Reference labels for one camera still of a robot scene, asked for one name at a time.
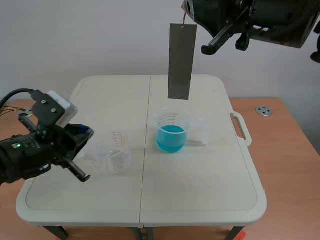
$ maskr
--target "metal mount plate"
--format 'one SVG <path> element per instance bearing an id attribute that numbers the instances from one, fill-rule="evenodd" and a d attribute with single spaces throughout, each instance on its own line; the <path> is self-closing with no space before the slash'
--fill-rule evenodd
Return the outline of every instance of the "metal mount plate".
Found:
<path id="1" fill-rule="evenodd" d="M 255 111 L 265 117 L 269 117 L 272 114 L 272 110 L 268 106 L 257 106 Z"/>

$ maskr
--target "robot end effector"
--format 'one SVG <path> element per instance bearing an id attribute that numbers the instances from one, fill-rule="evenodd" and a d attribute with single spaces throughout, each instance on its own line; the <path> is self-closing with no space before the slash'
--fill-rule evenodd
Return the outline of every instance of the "robot end effector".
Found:
<path id="1" fill-rule="evenodd" d="M 86 182 L 90 175 L 73 163 L 73 159 L 94 131 L 81 124 L 69 124 L 78 109 L 54 91 L 43 94 L 39 90 L 17 89 L 0 102 L 0 109 L 10 97 L 23 92 L 30 93 L 36 101 L 32 112 L 38 124 L 35 126 L 26 113 L 20 113 L 18 119 L 30 133 L 0 141 L 0 185 L 38 177 L 51 170 L 52 164 L 67 168 L 81 182 Z"/>
<path id="2" fill-rule="evenodd" d="M 234 34 L 241 34 L 235 44 L 241 51 L 250 39 L 301 48 L 319 17 L 320 0 L 184 0 L 182 8 L 211 34 L 201 51 L 214 55 Z M 320 33 L 320 23 L 314 32 Z M 319 41 L 311 56 L 318 63 Z"/>

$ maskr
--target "wire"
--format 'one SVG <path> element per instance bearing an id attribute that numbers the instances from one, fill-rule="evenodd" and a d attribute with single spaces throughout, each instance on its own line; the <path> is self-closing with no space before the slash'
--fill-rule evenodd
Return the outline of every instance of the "wire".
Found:
<path id="1" fill-rule="evenodd" d="M 25 111 L 25 109 L 24 108 L 22 108 L 22 107 L 18 107 L 18 106 L 3 106 L 4 108 L 9 108 L 9 109 L 20 109 L 20 110 L 23 110 L 23 111 Z"/>
<path id="2" fill-rule="evenodd" d="M 29 93 L 32 94 L 35 90 L 29 89 L 29 88 L 20 88 L 13 90 L 10 92 L 7 96 L 5 96 L 1 101 L 0 101 L 0 110 L 3 108 L 3 106 L 6 104 L 6 102 L 14 95 L 19 94 L 19 93 Z"/>
<path id="3" fill-rule="evenodd" d="M 20 111 L 20 110 L 9 110 L 9 111 L 5 112 L 4 114 L 0 115 L 0 118 L 1 118 L 3 115 L 6 115 L 6 114 L 11 113 L 11 112 L 16 112 L 16 111 Z"/>
<path id="4" fill-rule="evenodd" d="M 22 111 L 22 112 L 25 111 L 23 109 L 5 109 L 5 110 L 0 111 L 0 113 L 5 113 L 5 112 L 8 112 L 8 111 L 12 111 L 12 110 L 14 110 L 14 111 Z"/>

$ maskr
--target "white wall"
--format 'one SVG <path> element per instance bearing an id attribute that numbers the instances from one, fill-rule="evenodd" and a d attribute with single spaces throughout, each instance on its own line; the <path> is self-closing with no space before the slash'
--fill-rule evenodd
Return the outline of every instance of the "white wall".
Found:
<path id="1" fill-rule="evenodd" d="M 182 0 L 2 0 L 0 97 L 28 87 L 72 91 L 91 75 L 168 73 L 169 24 L 181 23 Z M 320 149 L 320 65 L 312 33 L 302 49 L 234 36 L 214 56 L 198 27 L 194 74 L 222 79 L 231 97 L 281 97 Z"/>

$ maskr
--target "empty measuring cup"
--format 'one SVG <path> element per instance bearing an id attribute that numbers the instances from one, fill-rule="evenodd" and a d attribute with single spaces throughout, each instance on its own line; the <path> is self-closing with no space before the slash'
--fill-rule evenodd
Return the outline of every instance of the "empty measuring cup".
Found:
<path id="1" fill-rule="evenodd" d="M 196 142 L 202 146 L 207 144 L 203 121 L 201 118 L 191 117 L 186 111 L 163 108 L 152 119 L 156 125 L 156 142 L 166 152 L 179 151 L 186 144 L 188 132 L 193 128 L 202 128 L 202 139 Z"/>
<path id="2" fill-rule="evenodd" d="M 104 136 L 96 149 L 98 175 L 124 172 L 131 163 L 131 140 L 127 132 L 112 131 Z"/>
<path id="3" fill-rule="evenodd" d="M 131 137 L 123 130 L 97 132 L 78 158 L 85 162 L 84 166 L 92 168 L 93 176 L 122 173 L 131 164 Z"/>

